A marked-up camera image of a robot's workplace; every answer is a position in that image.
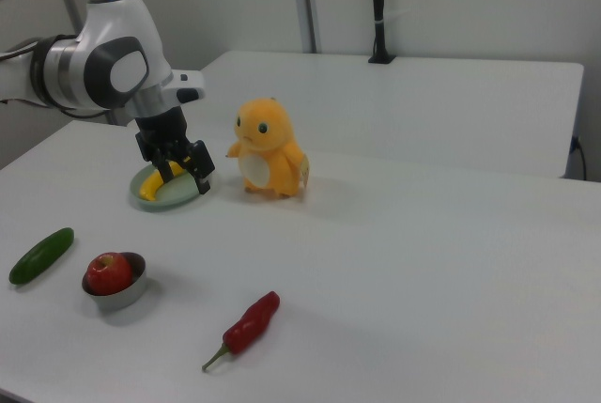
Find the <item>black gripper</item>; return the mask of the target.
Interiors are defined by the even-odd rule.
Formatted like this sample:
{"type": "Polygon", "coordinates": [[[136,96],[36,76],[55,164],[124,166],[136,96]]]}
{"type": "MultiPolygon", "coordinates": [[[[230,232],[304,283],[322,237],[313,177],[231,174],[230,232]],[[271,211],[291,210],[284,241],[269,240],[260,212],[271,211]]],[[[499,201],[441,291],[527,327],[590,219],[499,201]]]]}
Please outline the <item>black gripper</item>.
{"type": "Polygon", "coordinates": [[[153,163],[164,183],[174,178],[169,161],[187,163],[198,192],[206,194],[210,190],[208,178],[215,165],[202,140],[191,143],[187,138],[187,121],[181,108],[157,116],[137,117],[135,123],[142,157],[153,163]]]}

